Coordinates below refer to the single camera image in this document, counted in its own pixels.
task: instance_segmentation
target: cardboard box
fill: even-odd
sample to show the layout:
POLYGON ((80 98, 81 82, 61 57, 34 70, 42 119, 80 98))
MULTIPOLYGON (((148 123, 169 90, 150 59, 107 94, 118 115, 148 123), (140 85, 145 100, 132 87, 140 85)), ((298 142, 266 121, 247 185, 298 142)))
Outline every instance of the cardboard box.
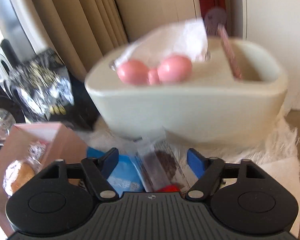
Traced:
POLYGON ((38 139, 50 142, 42 160, 43 167, 56 159, 79 163, 86 157, 87 144, 59 122, 15 125, 0 150, 0 226, 7 236, 14 231, 5 215, 8 195, 2 187, 3 176, 10 163, 28 156, 29 144, 38 139))

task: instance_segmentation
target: packaged food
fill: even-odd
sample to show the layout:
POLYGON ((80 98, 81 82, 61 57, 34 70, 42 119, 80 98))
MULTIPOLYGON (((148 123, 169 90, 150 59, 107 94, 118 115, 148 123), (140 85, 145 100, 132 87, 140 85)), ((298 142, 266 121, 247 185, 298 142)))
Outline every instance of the packaged food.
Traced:
POLYGON ((137 149, 130 159, 147 192, 172 188, 173 191, 178 188, 182 193, 188 191, 189 184, 165 138, 141 141, 135 147, 137 149))
POLYGON ((12 196, 41 170, 41 161, 46 147, 47 143, 44 141, 30 143, 28 157, 23 160, 15 160, 7 167, 2 186, 8 196, 12 196))
MULTIPOLYGON (((100 158, 103 155, 105 155, 104 152, 90 147, 87 150, 87 157, 100 158)), ((107 180, 120 197, 123 192, 142 192, 144 190, 134 165, 126 155, 119 155, 118 164, 107 180)))
POLYGON ((18 189, 34 177, 34 169, 26 161, 14 161, 7 169, 3 178, 3 188, 12 196, 18 189))

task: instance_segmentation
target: clear plastic bag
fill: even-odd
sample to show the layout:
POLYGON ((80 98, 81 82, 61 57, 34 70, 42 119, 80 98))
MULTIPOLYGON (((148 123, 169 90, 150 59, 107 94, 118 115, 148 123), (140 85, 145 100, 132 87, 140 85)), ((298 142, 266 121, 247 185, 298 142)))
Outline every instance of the clear plastic bag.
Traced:
POLYGON ((18 65, 9 78, 26 107, 23 111, 33 121, 65 115, 66 108, 74 105, 68 70, 52 49, 18 65))
POLYGON ((127 147, 127 152, 147 192, 161 191, 171 185, 182 193, 189 190, 186 177, 165 136, 135 142, 127 147))
MULTIPOLYGON (((105 153, 88 147, 88 158, 101 158, 105 153)), ((109 178, 110 185, 121 197, 123 192, 142 192, 144 191, 139 175, 134 165, 126 155, 119 155, 119 161, 109 178)))
POLYGON ((9 197, 41 170, 46 147, 47 143, 44 141, 32 142, 29 145, 28 156, 22 160, 15 160, 7 167, 2 186, 9 197))

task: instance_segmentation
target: white tissue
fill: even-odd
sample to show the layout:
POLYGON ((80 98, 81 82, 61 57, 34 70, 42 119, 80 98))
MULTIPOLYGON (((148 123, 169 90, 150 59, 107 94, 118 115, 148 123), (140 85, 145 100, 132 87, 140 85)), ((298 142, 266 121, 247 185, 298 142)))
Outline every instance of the white tissue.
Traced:
POLYGON ((132 43, 115 65, 129 59, 142 61, 148 67, 157 65, 173 54, 188 56, 192 62, 204 61, 208 49, 207 33, 202 18, 161 26, 132 43))

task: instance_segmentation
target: blue packaging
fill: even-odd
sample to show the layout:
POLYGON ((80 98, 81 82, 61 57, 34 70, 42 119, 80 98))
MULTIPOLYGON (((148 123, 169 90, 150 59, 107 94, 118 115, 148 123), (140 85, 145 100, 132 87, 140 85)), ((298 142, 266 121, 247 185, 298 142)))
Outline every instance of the blue packaging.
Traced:
MULTIPOLYGON (((104 152, 98 151, 91 147, 87 149, 87 158, 100 158, 105 155, 104 152)), ((125 155, 119 155, 119 161, 108 178, 108 182, 121 197, 123 192, 142 192, 144 191, 142 182, 138 173, 130 161, 130 158, 125 155)))

